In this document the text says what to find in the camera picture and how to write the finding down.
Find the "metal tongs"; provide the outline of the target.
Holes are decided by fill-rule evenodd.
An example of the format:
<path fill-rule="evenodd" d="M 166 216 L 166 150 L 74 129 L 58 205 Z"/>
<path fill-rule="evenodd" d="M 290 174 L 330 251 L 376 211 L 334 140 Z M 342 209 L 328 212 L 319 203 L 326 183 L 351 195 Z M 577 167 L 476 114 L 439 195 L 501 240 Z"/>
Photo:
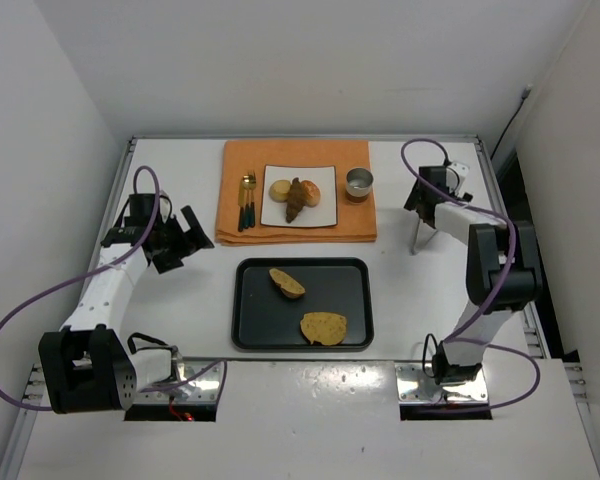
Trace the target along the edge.
<path fill-rule="evenodd" d="M 434 228 L 418 218 L 410 240 L 410 253 L 418 255 L 427 247 L 436 234 L 437 231 Z"/>

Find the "small round bread roll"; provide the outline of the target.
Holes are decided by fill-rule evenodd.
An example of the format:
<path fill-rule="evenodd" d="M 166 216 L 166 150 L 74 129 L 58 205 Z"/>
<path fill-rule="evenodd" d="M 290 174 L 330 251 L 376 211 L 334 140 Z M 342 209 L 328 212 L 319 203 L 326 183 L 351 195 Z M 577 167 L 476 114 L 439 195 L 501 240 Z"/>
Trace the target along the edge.
<path fill-rule="evenodd" d="M 291 182 L 286 179 L 273 182 L 269 188 L 269 197 L 278 203 L 287 201 L 291 189 Z"/>

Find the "brown croissant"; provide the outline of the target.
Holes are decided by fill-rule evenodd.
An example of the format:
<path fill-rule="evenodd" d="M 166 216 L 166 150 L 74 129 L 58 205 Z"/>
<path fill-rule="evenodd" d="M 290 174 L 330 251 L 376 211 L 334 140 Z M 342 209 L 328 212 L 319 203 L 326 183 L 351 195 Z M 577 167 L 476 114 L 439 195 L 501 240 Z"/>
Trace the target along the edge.
<path fill-rule="evenodd" d="M 299 180 L 295 177 L 288 192 L 286 200 L 285 220 L 292 223 L 306 205 L 306 191 Z"/>

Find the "glazed round bun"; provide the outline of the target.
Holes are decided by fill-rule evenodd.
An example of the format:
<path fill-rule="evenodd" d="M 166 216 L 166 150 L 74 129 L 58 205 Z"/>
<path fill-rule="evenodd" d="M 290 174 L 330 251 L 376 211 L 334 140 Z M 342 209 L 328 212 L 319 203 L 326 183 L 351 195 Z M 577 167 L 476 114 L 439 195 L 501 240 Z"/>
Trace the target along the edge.
<path fill-rule="evenodd" d="M 321 201 L 321 191 L 319 187 L 310 180 L 303 180 L 301 186 L 305 194 L 305 205 L 316 207 Z"/>

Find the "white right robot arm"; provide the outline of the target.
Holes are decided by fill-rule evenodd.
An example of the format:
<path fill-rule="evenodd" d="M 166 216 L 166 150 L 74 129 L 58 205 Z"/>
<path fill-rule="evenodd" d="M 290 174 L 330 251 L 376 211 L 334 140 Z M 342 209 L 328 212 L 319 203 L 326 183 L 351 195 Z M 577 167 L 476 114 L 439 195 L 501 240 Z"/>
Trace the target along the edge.
<path fill-rule="evenodd" d="M 428 374 L 438 385 L 473 381 L 504 324 L 543 289 L 534 227 L 470 204 L 450 163 L 418 169 L 404 205 L 420 221 L 466 246 L 467 304 L 456 326 L 436 343 Z"/>

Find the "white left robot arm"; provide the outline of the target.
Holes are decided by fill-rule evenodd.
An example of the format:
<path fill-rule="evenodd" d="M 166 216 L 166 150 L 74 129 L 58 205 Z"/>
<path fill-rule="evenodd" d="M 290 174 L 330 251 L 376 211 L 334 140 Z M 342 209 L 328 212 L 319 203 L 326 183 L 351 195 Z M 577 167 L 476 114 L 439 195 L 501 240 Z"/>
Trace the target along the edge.
<path fill-rule="evenodd" d="M 148 338 L 122 341 L 122 321 L 149 268 L 164 274 L 212 248 L 193 209 L 179 216 L 168 196 L 132 194 L 100 248 L 98 273 L 57 332 L 39 342 L 51 408 L 58 414 L 128 410 L 136 395 L 179 379 L 176 346 Z"/>

